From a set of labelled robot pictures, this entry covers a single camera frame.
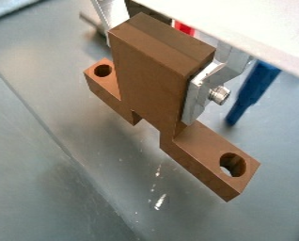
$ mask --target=white panel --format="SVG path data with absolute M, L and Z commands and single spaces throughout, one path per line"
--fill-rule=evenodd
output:
M 299 0 L 135 0 L 299 76 Z

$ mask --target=blue handle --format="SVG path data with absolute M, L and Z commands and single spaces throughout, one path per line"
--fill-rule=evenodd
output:
M 238 122 L 248 107 L 258 102 L 279 72 L 278 68 L 258 60 L 255 68 L 240 88 L 236 103 L 224 118 L 230 125 Z

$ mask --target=hex bolt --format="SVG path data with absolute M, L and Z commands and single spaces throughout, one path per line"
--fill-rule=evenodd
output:
M 208 100 L 214 101 L 218 105 L 223 105 L 228 96 L 230 96 L 231 90 L 226 88 L 224 86 L 218 86 L 216 88 L 210 90 L 208 93 Z

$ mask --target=3d printed part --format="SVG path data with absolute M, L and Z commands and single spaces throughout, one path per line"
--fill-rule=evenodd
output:
M 84 72 L 91 91 L 129 123 L 145 119 L 157 128 L 160 148 L 230 201 L 260 164 L 200 122 L 181 122 L 190 79 L 212 61 L 215 48 L 143 13 L 108 37 L 115 64 L 101 59 Z

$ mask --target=mounting hole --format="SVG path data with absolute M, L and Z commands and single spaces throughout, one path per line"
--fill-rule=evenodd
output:
M 111 74 L 111 72 L 112 72 L 112 67 L 107 64 L 101 64 L 95 68 L 95 75 L 97 77 L 105 77 Z
M 220 157 L 220 168 L 230 177 L 240 177 L 246 173 L 246 160 L 235 153 L 226 153 Z

